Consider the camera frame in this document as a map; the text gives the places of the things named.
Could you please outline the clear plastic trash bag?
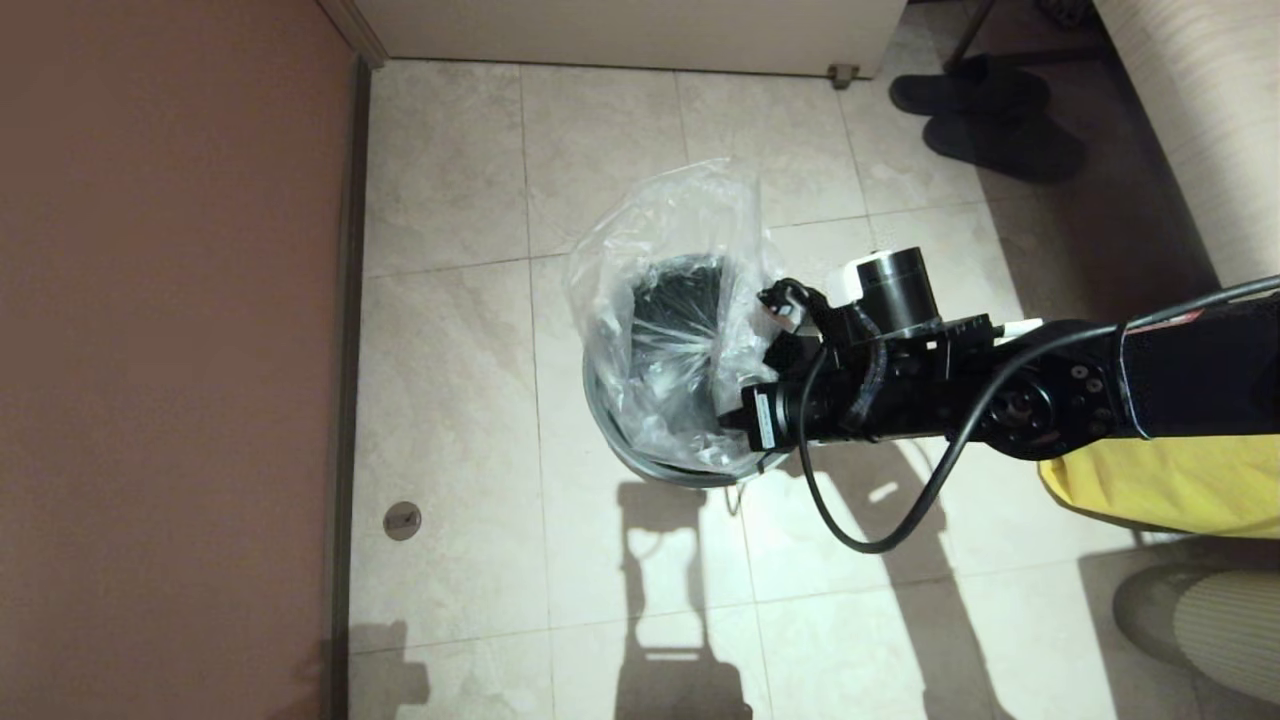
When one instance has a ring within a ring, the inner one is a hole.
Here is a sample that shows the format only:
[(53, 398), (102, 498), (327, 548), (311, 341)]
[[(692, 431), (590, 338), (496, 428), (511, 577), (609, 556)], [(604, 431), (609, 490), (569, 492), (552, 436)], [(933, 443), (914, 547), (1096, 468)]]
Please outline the clear plastic trash bag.
[(781, 277), (781, 268), (753, 167), (721, 158), (635, 184), (576, 243), (564, 288), (582, 355), (600, 352), (595, 369), (623, 382), (632, 287), (658, 263), (685, 255), (722, 260), (714, 351), (721, 425), (722, 415), (741, 407), (742, 389), (778, 375), (765, 365), (765, 352), (780, 329), (756, 295)]

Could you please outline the grey round trash bin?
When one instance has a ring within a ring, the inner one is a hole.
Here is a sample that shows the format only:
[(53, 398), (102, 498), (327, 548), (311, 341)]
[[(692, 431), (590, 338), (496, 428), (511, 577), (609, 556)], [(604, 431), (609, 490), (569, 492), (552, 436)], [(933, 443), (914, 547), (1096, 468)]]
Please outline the grey round trash bin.
[(736, 486), (785, 462), (754, 454), (742, 430), (719, 424), (714, 351), (722, 260), (658, 263), (632, 287), (628, 374), (605, 378), (586, 348), (582, 384), (596, 427), (620, 461), (648, 480), (694, 489)]

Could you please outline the yellow bag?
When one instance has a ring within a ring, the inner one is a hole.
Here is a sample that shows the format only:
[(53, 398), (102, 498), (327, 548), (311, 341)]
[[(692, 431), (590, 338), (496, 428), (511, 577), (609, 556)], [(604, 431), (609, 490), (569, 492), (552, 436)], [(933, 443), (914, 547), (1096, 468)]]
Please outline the yellow bag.
[(1056, 501), (1092, 518), (1280, 541), (1280, 436), (1103, 439), (1037, 470)]

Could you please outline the beige striped bench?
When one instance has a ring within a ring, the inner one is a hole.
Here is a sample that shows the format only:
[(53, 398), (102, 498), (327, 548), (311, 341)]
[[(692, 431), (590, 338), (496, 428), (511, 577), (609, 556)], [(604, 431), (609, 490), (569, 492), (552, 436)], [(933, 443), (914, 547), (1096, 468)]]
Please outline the beige striped bench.
[(1093, 0), (1224, 284), (1280, 274), (1280, 0)]

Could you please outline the grey ribbed round object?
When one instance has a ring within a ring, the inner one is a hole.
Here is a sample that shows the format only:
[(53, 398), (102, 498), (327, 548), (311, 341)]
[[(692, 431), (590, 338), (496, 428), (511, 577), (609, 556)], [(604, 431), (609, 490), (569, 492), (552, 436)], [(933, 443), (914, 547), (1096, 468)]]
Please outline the grey ribbed round object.
[(1112, 615), (1152, 659), (1280, 706), (1280, 571), (1147, 568), (1115, 591)]

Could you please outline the white cabinet panel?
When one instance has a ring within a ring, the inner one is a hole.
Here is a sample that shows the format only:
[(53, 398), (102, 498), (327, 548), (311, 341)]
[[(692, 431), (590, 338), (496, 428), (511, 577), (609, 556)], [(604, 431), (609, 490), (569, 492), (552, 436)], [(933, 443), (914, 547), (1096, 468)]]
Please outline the white cabinet panel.
[(881, 68), (908, 0), (355, 0), (393, 58), (823, 77)]

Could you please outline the beige door frame trim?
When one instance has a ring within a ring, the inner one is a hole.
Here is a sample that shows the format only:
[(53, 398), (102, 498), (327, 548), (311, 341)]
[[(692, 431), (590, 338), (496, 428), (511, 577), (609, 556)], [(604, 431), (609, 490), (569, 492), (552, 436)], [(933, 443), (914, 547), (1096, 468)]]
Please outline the beige door frame trim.
[(356, 0), (315, 0), (340, 37), (371, 69), (381, 69), (390, 59)]

